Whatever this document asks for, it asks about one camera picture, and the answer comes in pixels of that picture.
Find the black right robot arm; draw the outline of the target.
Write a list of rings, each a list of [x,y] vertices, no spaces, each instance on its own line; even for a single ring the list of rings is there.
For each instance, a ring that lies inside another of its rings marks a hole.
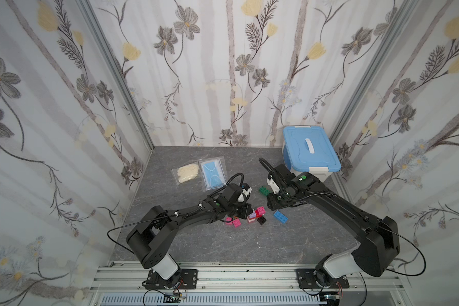
[[[313,205],[339,223],[358,242],[340,254],[325,256],[315,267],[314,276],[322,287],[354,273],[381,277],[400,254],[397,223],[390,217],[379,218],[333,193],[315,175],[303,172],[295,175],[284,164],[273,167],[266,159],[260,164],[269,173],[268,208],[273,211]]]

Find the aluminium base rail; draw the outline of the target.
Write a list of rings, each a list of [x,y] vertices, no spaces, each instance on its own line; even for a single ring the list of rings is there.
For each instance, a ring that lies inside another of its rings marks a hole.
[[[365,273],[347,275],[348,289],[301,289],[299,264],[183,263],[196,269],[195,289],[143,287],[149,275],[133,261],[98,269],[87,305],[411,305],[400,279]]]

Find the pink lego brick top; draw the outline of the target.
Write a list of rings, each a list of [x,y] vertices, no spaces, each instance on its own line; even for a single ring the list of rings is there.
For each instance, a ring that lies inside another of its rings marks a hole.
[[[260,218],[261,216],[265,215],[266,210],[265,210],[264,207],[258,207],[258,208],[255,210],[255,213],[256,213],[256,217]]]

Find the black lego brick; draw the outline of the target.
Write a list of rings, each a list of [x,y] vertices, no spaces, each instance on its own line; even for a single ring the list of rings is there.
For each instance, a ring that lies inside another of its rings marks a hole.
[[[266,219],[264,216],[260,216],[259,218],[257,218],[257,222],[262,226],[266,223]]]

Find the blue lid storage box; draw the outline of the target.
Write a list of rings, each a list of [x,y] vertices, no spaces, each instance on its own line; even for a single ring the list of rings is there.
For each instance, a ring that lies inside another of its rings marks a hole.
[[[325,130],[319,126],[286,126],[283,129],[285,166],[295,175],[308,172],[325,181],[341,164]]]

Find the blue lego brick lower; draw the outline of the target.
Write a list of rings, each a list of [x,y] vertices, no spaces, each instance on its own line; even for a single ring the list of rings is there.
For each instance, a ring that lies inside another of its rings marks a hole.
[[[288,218],[280,211],[276,211],[274,213],[274,217],[283,224],[286,224],[288,222]]]

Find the bagged cream gloves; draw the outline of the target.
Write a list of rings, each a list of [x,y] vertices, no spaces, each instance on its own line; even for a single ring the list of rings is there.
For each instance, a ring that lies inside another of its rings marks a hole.
[[[186,164],[182,167],[174,168],[172,170],[172,174],[175,179],[175,183],[177,185],[183,184],[188,181],[192,181],[199,177],[199,164],[198,163],[190,163]]]

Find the pink lego brick bottom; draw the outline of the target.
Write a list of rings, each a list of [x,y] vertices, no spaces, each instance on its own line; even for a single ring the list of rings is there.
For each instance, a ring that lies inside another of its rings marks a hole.
[[[234,226],[235,228],[238,228],[238,227],[241,226],[241,221],[240,221],[239,219],[233,220],[232,223],[233,223],[233,226]]]

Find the green lego brick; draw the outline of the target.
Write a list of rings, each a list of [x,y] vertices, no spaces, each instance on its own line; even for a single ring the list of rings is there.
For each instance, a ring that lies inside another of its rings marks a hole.
[[[263,195],[264,197],[267,197],[269,194],[272,193],[272,191],[269,190],[268,188],[266,188],[265,186],[261,186],[261,187],[259,188],[258,191],[259,191],[259,193],[260,193],[261,195]]]

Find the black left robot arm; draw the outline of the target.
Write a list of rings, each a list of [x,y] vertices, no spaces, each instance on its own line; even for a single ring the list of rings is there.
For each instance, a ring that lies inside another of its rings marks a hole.
[[[116,245],[133,254],[145,269],[174,283],[180,277],[181,268],[168,251],[180,231],[216,222],[231,223],[234,218],[245,219],[251,214],[248,203],[251,188],[244,179],[243,173],[234,174],[193,207],[165,210],[154,206],[139,222],[113,228],[107,237],[114,231],[132,228],[126,243],[116,242]]]

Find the bagged blue face mask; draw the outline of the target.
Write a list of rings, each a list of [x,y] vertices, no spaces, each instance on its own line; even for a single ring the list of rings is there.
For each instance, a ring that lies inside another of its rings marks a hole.
[[[223,187],[227,182],[226,163],[223,156],[198,161],[205,191]]]

